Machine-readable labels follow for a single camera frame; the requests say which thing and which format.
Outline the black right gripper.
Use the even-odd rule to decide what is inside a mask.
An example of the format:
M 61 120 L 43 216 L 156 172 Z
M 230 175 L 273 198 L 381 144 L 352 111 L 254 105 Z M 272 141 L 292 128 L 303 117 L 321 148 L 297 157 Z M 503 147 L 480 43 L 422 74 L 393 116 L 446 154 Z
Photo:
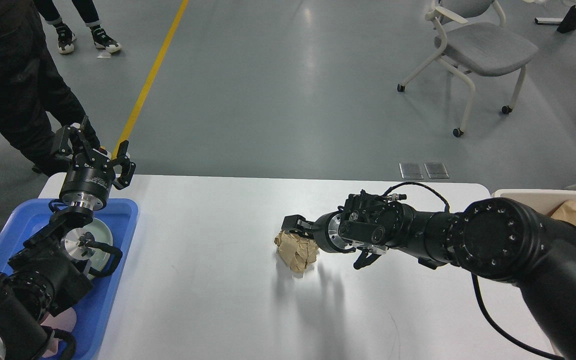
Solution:
M 308 221 L 299 214 L 285 216 L 281 230 L 304 239 L 315 240 L 317 246 L 327 253 L 343 253 L 344 241 L 338 240 L 341 211 L 323 214 L 316 221 Z M 356 248 L 359 256 L 353 264 L 355 270 L 372 265 L 388 248 Z

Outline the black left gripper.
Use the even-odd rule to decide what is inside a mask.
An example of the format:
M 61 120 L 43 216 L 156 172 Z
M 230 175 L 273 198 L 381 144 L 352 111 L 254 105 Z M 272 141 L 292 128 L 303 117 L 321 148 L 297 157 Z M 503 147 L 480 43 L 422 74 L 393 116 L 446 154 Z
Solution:
M 58 199 L 71 207 L 102 210 L 111 186 L 119 191 L 130 186 L 137 165 L 128 154 L 128 140 L 119 144 L 114 159 L 99 162 L 99 153 L 84 134 L 88 125 L 89 117 L 84 116 L 80 123 L 65 125 L 55 133 L 51 155 L 71 156 Z

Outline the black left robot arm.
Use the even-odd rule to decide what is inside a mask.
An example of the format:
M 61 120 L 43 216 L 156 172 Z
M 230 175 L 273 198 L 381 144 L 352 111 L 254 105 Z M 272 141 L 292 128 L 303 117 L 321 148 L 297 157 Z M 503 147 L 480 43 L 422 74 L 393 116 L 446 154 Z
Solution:
M 93 148 L 87 127 L 85 116 L 57 131 L 51 152 L 65 155 L 68 169 L 59 196 L 48 203 L 51 216 L 9 258 L 12 274 L 0 272 L 0 360 L 38 360 L 54 339 L 65 342 L 62 360 L 73 358 L 75 337 L 43 321 L 76 305 L 93 289 L 92 278 L 109 277 L 121 264 L 119 247 L 84 228 L 106 207 L 112 187 L 130 186 L 137 166 L 128 141 L 112 159 Z

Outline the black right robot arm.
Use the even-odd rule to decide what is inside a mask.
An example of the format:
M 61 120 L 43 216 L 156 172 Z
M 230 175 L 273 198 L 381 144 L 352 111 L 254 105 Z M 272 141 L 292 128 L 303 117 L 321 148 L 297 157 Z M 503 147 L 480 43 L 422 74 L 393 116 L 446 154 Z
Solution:
M 313 240 L 327 253 L 359 252 L 354 268 L 371 265 L 389 249 L 430 269 L 450 264 L 471 273 L 478 307 L 510 342 L 539 356 L 576 360 L 576 226 L 507 197 L 471 203 L 464 211 L 425 212 L 403 201 L 394 186 L 383 194 L 350 194 L 338 210 L 308 221 L 286 216 L 282 230 Z M 493 321 L 478 278 L 512 284 L 560 355 L 512 337 Z

